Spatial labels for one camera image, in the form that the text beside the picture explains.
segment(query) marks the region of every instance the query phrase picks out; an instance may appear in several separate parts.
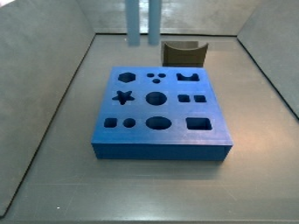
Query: blue foam block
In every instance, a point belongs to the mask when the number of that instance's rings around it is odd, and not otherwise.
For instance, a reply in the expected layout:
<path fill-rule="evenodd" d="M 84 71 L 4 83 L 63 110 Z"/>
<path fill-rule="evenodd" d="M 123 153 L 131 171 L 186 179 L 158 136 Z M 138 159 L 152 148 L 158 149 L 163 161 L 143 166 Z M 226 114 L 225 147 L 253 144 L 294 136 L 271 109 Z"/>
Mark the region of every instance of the blue foam block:
<path fill-rule="evenodd" d="M 206 70 L 114 67 L 91 143 L 98 158 L 223 160 L 233 140 Z"/>

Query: square hole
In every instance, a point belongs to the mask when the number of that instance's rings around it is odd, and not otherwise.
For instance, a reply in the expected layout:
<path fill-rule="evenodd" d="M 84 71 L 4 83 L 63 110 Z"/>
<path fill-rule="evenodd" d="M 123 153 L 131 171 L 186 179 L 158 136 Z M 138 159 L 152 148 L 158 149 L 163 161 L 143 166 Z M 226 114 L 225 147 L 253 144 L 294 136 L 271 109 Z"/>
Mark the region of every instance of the square hole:
<path fill-rule="evenodd" d="M 179 98 L 179 102 L 190 102 L 191 101 L 191 97 L 187 94 L 179 94 L 178 98 Z"/>
<path fill-rule="evenodd" d="M 211 130 L 211 120 L 209 118 L 186 118 L 189 130 Z"/>
<path fill-rule="evenodd" d="M 199 94 L 194 96 L 194 100 L 197 102 L 207 102 L 206 96 L 205 95 L 199 95 Z"/>
<path fill-rule="evenodd" d="M 104 122 L 106 128 L 115 128 L 118 126 L 118 119 L 116 118 L 107 118 Z"/>

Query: small round hole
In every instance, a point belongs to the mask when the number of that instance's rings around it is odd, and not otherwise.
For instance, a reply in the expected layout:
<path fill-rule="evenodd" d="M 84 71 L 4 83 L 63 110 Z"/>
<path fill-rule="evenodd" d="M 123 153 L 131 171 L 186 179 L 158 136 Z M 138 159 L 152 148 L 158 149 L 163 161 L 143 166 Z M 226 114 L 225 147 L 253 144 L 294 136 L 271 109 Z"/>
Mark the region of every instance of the small round hole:
<path fill-rule="evenodd" d="M 161 78 L 165 78 L 165 77 L 166 77 L 166 74 L 165 74 L 165 73 L 159 73 L 158 76 L 159 76 Z"/>
<path fill-rule="evenodd" d="M 127 118 L 124 120 L 124 126 L 127 128 L 134 128 L 136 126 L 136 120 L 134 118 Z"/>
<path fill-rule="evenodd" d="M 159 79 L 154 79 L 154 83 L 155 84 L 161 83 L 161 80 Z"/>

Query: circular hole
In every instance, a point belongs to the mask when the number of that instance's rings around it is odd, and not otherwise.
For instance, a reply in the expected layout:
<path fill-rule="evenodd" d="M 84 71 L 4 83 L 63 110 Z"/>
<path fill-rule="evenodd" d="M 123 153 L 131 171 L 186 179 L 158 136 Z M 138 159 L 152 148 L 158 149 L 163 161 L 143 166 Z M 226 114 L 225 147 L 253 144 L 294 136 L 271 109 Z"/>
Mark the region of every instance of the circular hole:
<path fill-rule="evenodd" d="M 166 74 L 165 74 L 165 73 L 159 73 L 158 76 L 159 76 L 161 78 L 165 78 L 165 77 L 166 77 Z"/>
<path fill-rule="evenodd" d="M 173 122 L 166 117 L 154 116 L 146 120 L 146 126 L 152 130 L 167 130 L 173 126 Z"/>
<path fill-rule="evenodd" d="M 152 92 L 146 96 L 146 101 L 155 106 L 161 106 L 166 103 L 167 97 L 161 92 Z"/>
<path fill-rule="evenodd" d="M 127 118 L 124 120 L 124 126 L 127 128 L 134 128 L 136 126 L 136 120 L 134 118 Z"/>
<path fill-rule="evenodd" d="M 161 80 L 159 79 L 154 79 L 154 83 L 155 84 L 161 83 Z"/>

